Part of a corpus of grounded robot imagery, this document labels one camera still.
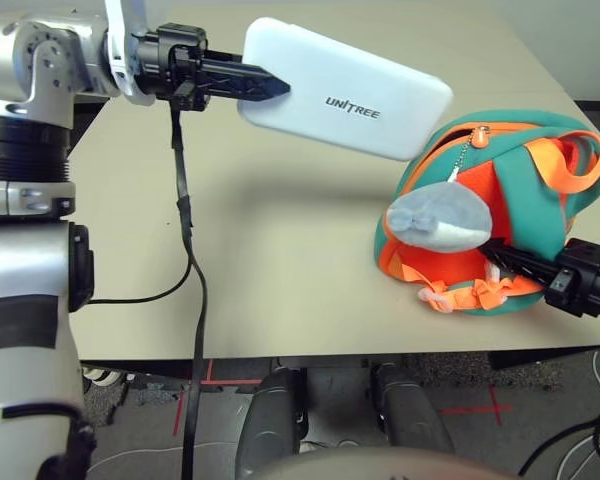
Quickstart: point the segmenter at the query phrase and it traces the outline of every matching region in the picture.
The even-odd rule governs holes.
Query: green backpack
[[[600,137],[570,117],[539,110],[477,112],[445,125],[405,171],[394,200],[449,179],[489,207],[491,238],[554,260],[578,212],[600,195]],[[438,253],[400,242],[380,218],[375,259],[386,274],[425,284],[436,310],[499,314],[526,308],[542,287],[518,276],[494,281],[477,248]]]

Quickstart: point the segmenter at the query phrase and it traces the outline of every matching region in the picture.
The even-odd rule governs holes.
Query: white tabletop
[[[240,52],[272,16],[441,77],[444,122],[489,108],[585,119],[486,1],[179,8],[212,49]],[[207,357],[502,350],[600,344],[600,318],[543,303],[496,317],[443,315],[374,264],[373,236],[405,165],[257,129],[235,102],[183,115],[196,252],[209,280]],[[109,102],[71,154],[73,220],[89,227],[96,297],[169,288],[184,270],[168,106]],[[600,199],[573,236],[600,243]],[[72,315],[82,359],[179,359],[193,350],[200,287]]]

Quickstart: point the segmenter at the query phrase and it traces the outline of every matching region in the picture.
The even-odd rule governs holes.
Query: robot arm
[[[479,249],[496,266],[543,285],[552,307],[576,317],[600,315],[600,245],[571,238],[553,262],[506,246],[501,238]]]
[[[0,17],[0,478],[84,478],[95,446],[68,321],[93,293],[93,256],[87,229],[61,220],[74,211],[75,95],[122,92],[200,111],[212,95],[258,101],[289,90],[208,50],[202,29],[142,29],[130,6],[108,2],[112,25]]]

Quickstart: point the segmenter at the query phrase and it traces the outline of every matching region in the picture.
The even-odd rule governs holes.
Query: plush toy
[[[402,243],[439,253],[479,247],[491,237],[489,207],[456,182],[438,182],[398,197],[387,227]]]

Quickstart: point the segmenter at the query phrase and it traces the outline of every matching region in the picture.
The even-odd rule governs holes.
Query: black strap
[[[193,251],[192,229],[193,222],[191,200],[187,188],[187,172],[184,163],[184,145],[182,142],[182,128],[180,127],[180,112],[171,109],[171,148],[173,148],[176,161],[176,186],[178,190],[178,212],[180,213],[180,229],[182,243],[187,252],[189,265],[198,274],[202,287],[202,305],[193,345],[193,359],[191,365],[191,387],[187,401],[187,413],[184,422],[184,441],[182,445],[182,480],[193,479],[193,454],[196,437],[196,424],[198,422],[198,408],[200,406],[200,380],[204,375],[204,324],[207,316],[207,281],[202,269],[196,260]]]

